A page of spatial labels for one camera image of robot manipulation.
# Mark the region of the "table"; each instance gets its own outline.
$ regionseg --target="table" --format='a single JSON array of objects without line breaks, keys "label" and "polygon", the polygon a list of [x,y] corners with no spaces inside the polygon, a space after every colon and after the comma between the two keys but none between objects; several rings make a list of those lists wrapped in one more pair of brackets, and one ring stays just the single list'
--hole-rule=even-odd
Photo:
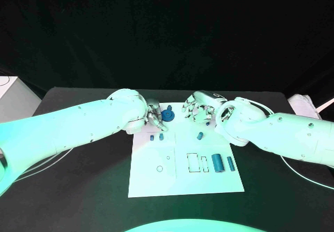
[{"label": "table", "polygon": [[[104,99],[113,91],[54,87],[34,116]],[[145,99],[182,102],[195,90],[136,91]],[[293,113],[282,93],[214,92]],[[179,218],[227,221],[270,232],[334,231],[334,191],[302,179],[280,157],[251,143],[230,145],[244,192],[142,198],[126,197],[130,147],[132,135],[120,131],[73,148],[48,169],[14,183],[0,197],[1,231],[119,232]],[[286,161],[305,177],[334,186],[326,166]]]}]

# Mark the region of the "blue block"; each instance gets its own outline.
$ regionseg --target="blue block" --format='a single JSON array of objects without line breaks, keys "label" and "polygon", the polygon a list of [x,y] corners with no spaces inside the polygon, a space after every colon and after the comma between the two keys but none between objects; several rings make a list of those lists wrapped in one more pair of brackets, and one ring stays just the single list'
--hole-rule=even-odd
[{"label": "blue block", "polygon": [[197,139],[201,140],[202,132],[198,133]]},{"label": "blue block", "polygon": [[220,154],[212,154],[211,155],[211,162],[212,162],[212,166],[214,166],[214,171],[217,173],[224,171],[224,166],[223,166],[223,161],[221,161],[221,157]]},{"label": "blue block", "polygon": [[227,157],[227,161],[228,161],[228,169],[230,169],[231,171],[234,171],[234,165],[233,165],[233,161],[231,161],[230,156]]}]

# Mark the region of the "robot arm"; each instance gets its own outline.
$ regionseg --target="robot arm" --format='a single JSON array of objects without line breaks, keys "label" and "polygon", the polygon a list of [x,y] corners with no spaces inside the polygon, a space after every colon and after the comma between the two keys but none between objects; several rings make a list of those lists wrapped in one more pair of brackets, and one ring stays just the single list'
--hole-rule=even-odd
[{"label": "robot arm", "polygon": [[[138,132],[148,121],[146,114],[149,118],[156,118],[156,103],[148,109],[138,92],[119,89],[106,100],[1,123],[0,149],[4,162],[0,162],[0,195],[27,168],[44,158],[119,130],[128,134]],[[166,130],[161,123],[155,126]]]},{"label": "robot arm", "polygon": [[[205,105],[207,110],[191,115],[191,120],[207,122],[214,113],[214,131],[231,144],[244,146],[251,142],[260,149],[283,157],[334,166],[332,122],[283,113],[273,114],[266,106],[243,98],[220,101],[217,105],[215,98],[215,93],[195,91],[184,103],[182,112],[187,106]],[[267,110],[269,116],[250,102]]]}]

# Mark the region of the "black curtain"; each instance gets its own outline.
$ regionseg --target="black curtain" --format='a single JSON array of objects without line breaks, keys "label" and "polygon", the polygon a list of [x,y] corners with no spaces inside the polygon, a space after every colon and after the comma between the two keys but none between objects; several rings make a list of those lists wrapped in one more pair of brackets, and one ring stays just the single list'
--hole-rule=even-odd
[{"label": "black curtain", "polygon": [[38,97],[51,87],[289,94],[334,48],[332,12],[331,0],[4,0],[0,70]]}]

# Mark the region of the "robotic hand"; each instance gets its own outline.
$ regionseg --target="robotic hand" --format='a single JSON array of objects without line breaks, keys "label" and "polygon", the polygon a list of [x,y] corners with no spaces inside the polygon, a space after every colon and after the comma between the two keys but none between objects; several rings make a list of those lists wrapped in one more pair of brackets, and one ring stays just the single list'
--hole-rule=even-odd
[{"label": "robotic hand", "polygon": [[0,124],[0,195],[24,171],[44,158],[125,130],[140,131],[149,122],[161,130],[158,101],[135,90],[119,89],[106,100],[71,106]]},{"label": "robotic hand", "polygon": [[[198,114],[192,115],[197,106]],[[261,104],[237,97],[195,91],[182,105],[188,117],[204,123],[215,114],[214,131],[236,146],[250,141],[260,149],[295,160],[334,166],[334,123],[309,117],[273,113]]]}]

